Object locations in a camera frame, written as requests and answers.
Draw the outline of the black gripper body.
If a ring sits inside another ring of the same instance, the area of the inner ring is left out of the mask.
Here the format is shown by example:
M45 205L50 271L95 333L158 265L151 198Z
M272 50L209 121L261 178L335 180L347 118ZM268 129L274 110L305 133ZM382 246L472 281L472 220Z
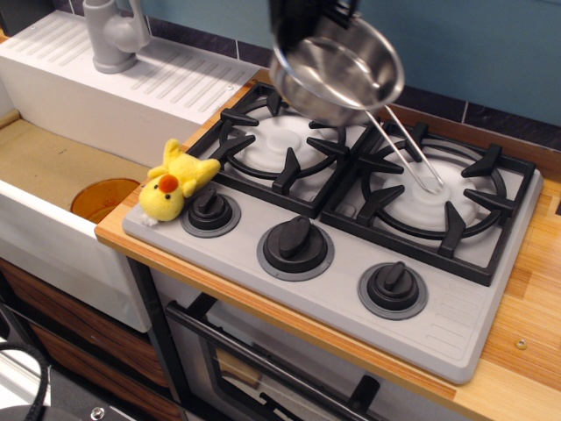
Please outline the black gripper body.
M359 0L335 1L318 0L312 2L309 26L315 28L322 18L327 18L336 25L348 29L359 7Z

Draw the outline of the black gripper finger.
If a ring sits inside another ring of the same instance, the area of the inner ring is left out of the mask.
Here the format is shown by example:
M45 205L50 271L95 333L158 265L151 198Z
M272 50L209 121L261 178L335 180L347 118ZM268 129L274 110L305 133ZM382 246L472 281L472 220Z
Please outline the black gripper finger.
M323 13L325 2L297 0L291 2L291 43L296 44L308 37L316 28Z
M297 43L295 33L297 2L291 0L269 0L269 17L273 40L282 49L289 49Z

